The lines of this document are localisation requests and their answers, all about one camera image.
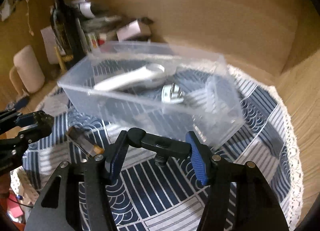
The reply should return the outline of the white box coloured dots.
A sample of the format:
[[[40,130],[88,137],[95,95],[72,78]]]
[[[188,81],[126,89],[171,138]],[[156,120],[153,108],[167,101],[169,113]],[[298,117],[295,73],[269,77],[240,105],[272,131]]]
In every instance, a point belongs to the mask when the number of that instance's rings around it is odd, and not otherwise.
[[[88,39],[88,44],[89,44],[91,49],[96,49],[96,48],[99,47],[99,44],[98,44],[97,37],[96,37],[95,33],[87,33],[86,36],[87,36],[87,39]]]

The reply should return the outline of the stacked magazines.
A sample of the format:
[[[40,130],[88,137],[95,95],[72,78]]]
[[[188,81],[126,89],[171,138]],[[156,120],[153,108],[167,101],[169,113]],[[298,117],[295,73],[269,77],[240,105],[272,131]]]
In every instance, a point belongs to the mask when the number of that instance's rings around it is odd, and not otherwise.
[[[95,17],[90,20],[81,21],[81,28],[86,32],[92,32],[105,27],[114,27],[121,23],[123,18],[118,15]]]

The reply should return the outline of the clear plastic storage box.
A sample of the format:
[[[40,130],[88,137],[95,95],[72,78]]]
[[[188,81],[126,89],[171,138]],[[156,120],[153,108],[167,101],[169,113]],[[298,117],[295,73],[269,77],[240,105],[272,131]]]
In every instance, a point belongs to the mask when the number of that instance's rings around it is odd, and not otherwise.
[[[109,77],[149,63],[161,64],[167,76],[126,89],[93,89]],[[215,106],[162,103],[162,88],[172,83],[184,95],[198,89],[213,92]],[[177,140],[193,131],[213,148],[219,148],[244,125],[240,99],[220,53],[164,43],[106,42],[73,66],[58,85],[81,113]]]

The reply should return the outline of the red white small box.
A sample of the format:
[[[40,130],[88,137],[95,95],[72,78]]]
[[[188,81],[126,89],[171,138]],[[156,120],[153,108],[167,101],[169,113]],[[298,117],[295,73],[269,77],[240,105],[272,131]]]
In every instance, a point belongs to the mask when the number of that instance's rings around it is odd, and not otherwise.
[[[98,35],[98,45],[103,45],[107,41],[107,35],[105,33],[100,33]]]

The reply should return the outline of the white travel plug adapter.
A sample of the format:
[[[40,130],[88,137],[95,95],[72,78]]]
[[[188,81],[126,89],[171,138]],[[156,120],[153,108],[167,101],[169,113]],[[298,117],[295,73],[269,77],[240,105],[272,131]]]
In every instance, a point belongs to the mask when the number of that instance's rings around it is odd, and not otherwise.
[[[184,92],[182,89],[172,83],[164,85],[161,93],[161,101],[166,104],[179,104],[184,102]]]

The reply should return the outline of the white small cardboard box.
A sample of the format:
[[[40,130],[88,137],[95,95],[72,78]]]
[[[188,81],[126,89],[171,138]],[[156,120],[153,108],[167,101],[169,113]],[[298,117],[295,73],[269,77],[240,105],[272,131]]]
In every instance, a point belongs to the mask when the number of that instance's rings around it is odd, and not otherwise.
[[[129,41],[139,37],[151,36],[150,27],[139,20],[135,20],[117,30],[119,41]]]

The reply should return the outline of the dark wine bottle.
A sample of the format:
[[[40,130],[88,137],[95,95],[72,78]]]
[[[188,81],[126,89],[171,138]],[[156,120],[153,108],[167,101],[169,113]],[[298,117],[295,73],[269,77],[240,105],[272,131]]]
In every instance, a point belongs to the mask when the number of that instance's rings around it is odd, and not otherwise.
[[[71,68],[85,57],[76,26],[75,11],[64,0],[55,0],[50,22],[58,43],[66,53],[66,66]]]

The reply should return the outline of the black clip microphone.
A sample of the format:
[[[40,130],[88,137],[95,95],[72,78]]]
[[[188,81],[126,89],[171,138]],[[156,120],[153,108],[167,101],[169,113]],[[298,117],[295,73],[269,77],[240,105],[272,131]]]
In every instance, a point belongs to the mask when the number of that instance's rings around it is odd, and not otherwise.
[[[191,155],[191,145],[182,141],[147,133],[140,128],[131,128],[127,131],[129,145],[144,148],[155,152],[155,164],[165,167],[170,157],[187,159]]]

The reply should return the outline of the brown striped lighter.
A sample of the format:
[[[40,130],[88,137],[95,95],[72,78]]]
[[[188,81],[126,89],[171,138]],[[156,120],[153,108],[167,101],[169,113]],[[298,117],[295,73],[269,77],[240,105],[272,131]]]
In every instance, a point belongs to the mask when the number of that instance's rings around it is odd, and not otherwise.
[[[66,136],[72,144],[77,146],[89,158],[104,153],[104,149],[89,139],[79,128],[69,128]]]

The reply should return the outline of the rolled white papers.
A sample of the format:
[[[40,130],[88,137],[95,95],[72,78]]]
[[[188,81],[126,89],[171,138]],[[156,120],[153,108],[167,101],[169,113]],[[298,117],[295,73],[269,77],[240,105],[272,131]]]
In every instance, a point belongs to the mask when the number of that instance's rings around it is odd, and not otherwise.
[[[79,18],[93,19],[96,17],[97,7],[90,0],[73,0],[70,5]]]

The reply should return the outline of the white paper notepad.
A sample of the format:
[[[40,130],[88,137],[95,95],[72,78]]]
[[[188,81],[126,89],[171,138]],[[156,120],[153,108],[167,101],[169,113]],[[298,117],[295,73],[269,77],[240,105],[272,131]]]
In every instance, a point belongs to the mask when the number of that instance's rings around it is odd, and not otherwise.
[[[41,35],[44,42],[44,47],[46,50],[46,55],[48,62],[50,64],[58,64],[59,60],[57,58],[56,50],[56,37],[51,26],[41,29]]]

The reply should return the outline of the white handheld flashlight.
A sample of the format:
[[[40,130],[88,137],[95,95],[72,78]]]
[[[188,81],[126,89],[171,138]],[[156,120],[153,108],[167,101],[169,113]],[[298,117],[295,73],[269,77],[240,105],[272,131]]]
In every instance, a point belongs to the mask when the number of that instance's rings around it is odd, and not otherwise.
[[[136,70],[109,77],[97,83],[93,89],[98,91],[113,91],[126,89],[136,84],[153,83],[167,76],[161,64],[149,63]]]

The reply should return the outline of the silver key bunch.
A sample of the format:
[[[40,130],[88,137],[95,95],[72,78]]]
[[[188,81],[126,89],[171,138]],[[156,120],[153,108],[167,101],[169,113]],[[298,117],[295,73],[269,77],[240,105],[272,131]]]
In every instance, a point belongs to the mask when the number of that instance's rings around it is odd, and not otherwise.
[[[213,92],[206,89],[198,89],[190,93],[185,94],[184,103],[190,107],[214,107],[215,97]]]

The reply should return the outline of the yellow wooden stick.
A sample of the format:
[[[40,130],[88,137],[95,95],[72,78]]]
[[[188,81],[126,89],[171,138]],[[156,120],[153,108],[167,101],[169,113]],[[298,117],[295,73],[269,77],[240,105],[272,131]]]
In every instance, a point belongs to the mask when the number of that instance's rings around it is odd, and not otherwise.
[[[57,55],[57,60],[59,62],[59,66],[60,66],[60,69],[61,69],[61,72],[62,74],[66,73],[67,72],[67,68],[66,68],[66,65],[61,57],[61,54],[60,54],[60,51],[58,49],[57,46],[55,46],[55,52],[56,52],[56,55]]]

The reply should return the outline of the blue white patterned tablecloth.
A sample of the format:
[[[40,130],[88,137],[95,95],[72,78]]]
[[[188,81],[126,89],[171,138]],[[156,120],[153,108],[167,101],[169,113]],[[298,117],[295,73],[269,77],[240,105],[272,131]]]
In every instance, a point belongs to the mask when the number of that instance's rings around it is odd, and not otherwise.
[[[66,111],[53,116],[52,133],[22,157],[36,188],[26,230],[294,230],[302,167],[290,117],[270,87],[228,71],[244,125],[219,148],[207,145],[212,165],[205,186],[190,155],[158,167],[155,152],[131,145],[117,180],[106,184],[109,145],[137,127],[77,111],[59,87]],[[104,153],[87,157],[67,139],[71,127]]]

